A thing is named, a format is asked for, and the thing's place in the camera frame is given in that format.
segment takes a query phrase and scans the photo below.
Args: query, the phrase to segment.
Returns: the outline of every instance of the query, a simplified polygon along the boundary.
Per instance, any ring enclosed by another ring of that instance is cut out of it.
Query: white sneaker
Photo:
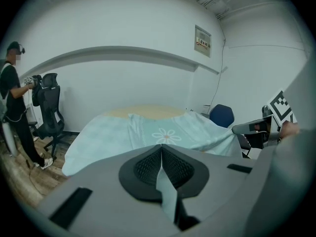
[[[53,164],[53,158],[44,159],[44,166],[40,167],[41,169],[46,169],[47,167]]]

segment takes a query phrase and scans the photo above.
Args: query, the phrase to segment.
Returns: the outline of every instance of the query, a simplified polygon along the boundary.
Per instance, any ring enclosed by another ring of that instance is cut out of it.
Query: person's hand
[[[291,123],[286,120],[282,125],[279,136],[281,139],[283,139],[287,136],[298,134],[299,132],[300,132],[300,127],[298,126],[298,123]]]
[[[33,84],[33,83],[29,83],[29,84],[27,85],[27,87],[28,87],[29,89],[33,89],[33,88],[34,88],[34,84]]]

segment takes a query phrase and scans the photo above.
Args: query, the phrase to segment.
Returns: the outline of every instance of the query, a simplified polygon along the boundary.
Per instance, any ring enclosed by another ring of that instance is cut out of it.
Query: bed
[[[242,157],[238,139],[230,129],[195,112],[142,105],[113,110],[91,120],[67,150],[62,171],[71,176],[98,160],[155,144]]]

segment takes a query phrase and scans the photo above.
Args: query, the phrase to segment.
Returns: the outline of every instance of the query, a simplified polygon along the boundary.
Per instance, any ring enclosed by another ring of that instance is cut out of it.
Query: black pants
[[[17,135],[20,138],[22,147],[26,154],[30,157],[33,162],[37,162],[40,166],[44,166],[44,159],[41,158],[34,145],[33,137],[29,128],[29,123],[26,118],[26,115],[23,114],[22,118],[18,122],[11,122],[10,125],[14,127]]]

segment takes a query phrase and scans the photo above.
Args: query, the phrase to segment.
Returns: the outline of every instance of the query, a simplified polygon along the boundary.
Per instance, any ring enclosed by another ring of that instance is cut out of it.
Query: wooden floor
[[[75,138],[76,135],[67,135],[62,140],[71,144]],[[45,158],[50,157],[51,147],[48,148],[48,152],[43,147],[51,139],[41,140],[39,138],[35,142],[37,152],[43,153]],[[34,166],[24,152],[18,138],[16,142],[20,152],[17,157],[10,157],[5,144],[3,142],[0,144],[0,167],[15,197],[32,207],[36,207],[46,195],[67,180],[61,169],[65,163],[65,153],[68,146],[58,144],[55,149],[57,159],[52,166],[42,170],[40,167]]]

